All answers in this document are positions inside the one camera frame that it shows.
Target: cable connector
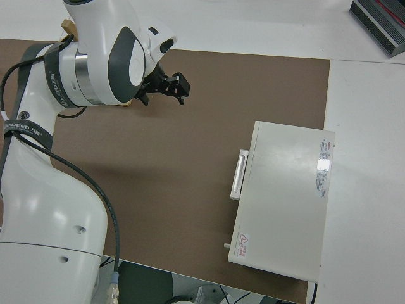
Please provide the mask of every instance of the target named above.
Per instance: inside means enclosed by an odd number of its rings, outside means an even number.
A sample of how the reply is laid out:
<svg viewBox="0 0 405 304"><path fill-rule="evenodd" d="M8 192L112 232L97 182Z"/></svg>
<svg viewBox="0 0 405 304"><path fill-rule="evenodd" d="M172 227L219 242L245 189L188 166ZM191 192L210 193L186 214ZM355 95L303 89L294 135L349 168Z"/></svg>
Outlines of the cable connector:
<svg viewBox="0 0 405 304"><path fill-rule="evenodd" d="M119 276L119 273L116 271L111 274L111 284L107 290L106 304L118 304L118 297L120 295L120 290L118 289Z"/></svg>

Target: warning triangle sticker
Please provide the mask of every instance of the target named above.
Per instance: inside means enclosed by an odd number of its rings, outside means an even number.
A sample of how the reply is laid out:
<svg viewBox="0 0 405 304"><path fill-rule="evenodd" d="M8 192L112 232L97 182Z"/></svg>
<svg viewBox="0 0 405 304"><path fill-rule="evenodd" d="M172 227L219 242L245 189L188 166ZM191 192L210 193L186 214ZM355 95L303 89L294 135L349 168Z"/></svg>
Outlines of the warning triangle sticker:
<svg viewBox="0 0 405 304"><path fill-rule="evenodd" d="M240 243L243 244L243 243L246 243L246 242L248 242L247 237L244 234L241 234L240 235Z"/></svg>

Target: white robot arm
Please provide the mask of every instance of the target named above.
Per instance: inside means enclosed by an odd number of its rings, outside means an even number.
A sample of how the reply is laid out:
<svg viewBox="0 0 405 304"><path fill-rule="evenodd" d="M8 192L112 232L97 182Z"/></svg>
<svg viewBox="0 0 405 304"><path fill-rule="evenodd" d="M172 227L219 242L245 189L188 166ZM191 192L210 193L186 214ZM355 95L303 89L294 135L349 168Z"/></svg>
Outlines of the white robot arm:
<svg viewBox="0 0 405 304"><path fill-rule="evenodd" d="M107 216L91 188L51 165L58 113L65 108L119 105L133 97L147 105L150 92L175 96L181 104L189 95L183 75L167 77L158 63L176 42L166 27L158 23L141 27L127 0L64 2L75 20L79 42L28 49L23 59L38 62L20 69L10 119L2 106L6 138L0 161L1 303L91 300ZM41 145L43 152L33 145ZM117 274L112 278L117 283ZM113 288L108 303L117 303L116 296Z"/></svg>

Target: cable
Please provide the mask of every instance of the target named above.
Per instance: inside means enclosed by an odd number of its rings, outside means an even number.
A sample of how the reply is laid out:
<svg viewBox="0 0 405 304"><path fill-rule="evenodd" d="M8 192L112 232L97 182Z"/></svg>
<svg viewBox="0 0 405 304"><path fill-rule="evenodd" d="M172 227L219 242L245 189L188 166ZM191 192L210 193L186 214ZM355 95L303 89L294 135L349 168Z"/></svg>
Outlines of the cable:
<svg viewBox="0 0 405 304"><path fill-rule="evenodd" d="M179 301L187 301L187 300L189 300L189 299L185 298L183 296L174 296L173 298L165 301L165 304L174 304L174 303L177 303Z"/></svg>
<svg viewBox="0 0 405 304"><path fill-rule="evenodd" d="M100 194L100 196L103 198L109 213L111 215L111 219L113 220L113 226L115 230L115 263L114 263L114 271L118 272L118 266L120 263L120 230L118 227L118 220L114 211L113 206L111 205L107 195L104 193L104 191L100 188L100 186L95 182L94 179L92 179L87 173L85 173L82 169L78 168L74 164L70 163L69 161L65 160L64 158L48 151L47 149L44 149L33 142L29 141L28 139L25 139L24 137L21 136L20 133L14 131L12 132L13 136L15 136L20 142L25 143L27 146L30 146L31 148L34 148L47 156L50 156L51 158L63 163L67 167L73 169L76 171L78 174L80 174L82 177L84 177L93 187L94 189Z"/></svg>
<svg viewBox="0 0 405 304"><path fill-rule="evenodd" d="M247 293L244 296L241 296L238 300L234 301L234 304L238 303L241 299L245 298L246 296L249 296L251 293Z"/></svg>
<svg viewBox="0 0 405 304"><path fill-rule="evenodd" d="M104 267L104 266L107 266L108 264L111 264L111 263L113 263L113 262L115 262L115 261L112 260L112 261L109 261L108 263L105 263L104 265L100 265L100 268L102 268L102 267Z"/></svg>
<svg viewBox="0 0 405 304"><path fill-rule="evenodd" d="M76 114L73 115L62 115L62 114L58 114L58 117L61 118L76 118L79 117L81 114L83 114L83 112L87 109L86 106L84 106L79 112L77 112Z"/></svg>
<svg viewBox="0 0 405 304"><path fill-rule="evenodd" d="M222 291L222 293L223 293L223 295L224 295L224 297L225 297L227 303L230 304L230 303L229 303L229 300L228 300L228 297L227 297L227 294L225 293L225 291L224 291L223 288L222 288L222 285L220 285L220 288L221 288L221 291Z"/></svg>
<svg viewBox="0 0 405 304"><path fill-rule="evenodd" d="M318 285L315 283L314 285L314 294L312 295L312 301L311 304L315 304L315 298L316 298L316 291L318 290Z"/></svg>
<svg viewBox="0 0 405 304"><path fill-rule="evenodd" d="M111 260L111 257L107 257L103 263L100 264L100 268L105 266L108 261Z"/></svg>
<svg viewBox="0 0 405 304"><path fill-rule="evenodd" d="M68 38L66 39L66 41L63 44L61 44L61 46L59 47L59 52L64 50L64 48L66 48L72 41L73 41L73 35L69 35ZM0 85L0 110L2 112L1 115L3 116L3 118L4 118L4 115L6 115L6 118L8 118L7 114L6 114L6 110L4 109L4 87L6 86L8 77L17 68L25 67L28 65L33 65L34 63L40 62L42 60L44 60L44 55L30 59L30 60L19 62L19 63L13 65L11 68L9 68L8 71L4 74L3 79L1 81L1 85Z"/></svg>

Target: brown mat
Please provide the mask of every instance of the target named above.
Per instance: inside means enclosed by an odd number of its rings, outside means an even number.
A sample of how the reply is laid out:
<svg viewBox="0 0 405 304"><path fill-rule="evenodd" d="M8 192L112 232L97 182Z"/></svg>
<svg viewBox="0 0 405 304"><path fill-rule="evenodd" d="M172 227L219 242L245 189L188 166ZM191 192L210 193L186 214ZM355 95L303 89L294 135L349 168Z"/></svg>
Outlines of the brown mat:
<svg viewBox="0 0 405 304"><path fill-rule="evenodd" d="M0 40L1 75L30 43ZM223 244L237 211L229 194L239 149L249 149L254 121L322 129L329 61L170 51L162 65L190 82L184 106L155 95L148 107L89 108L58 119L53 151L109 195L123 259L304 303L306 282L230 263ZM14 90L10 82L7 99Z"/></svg>

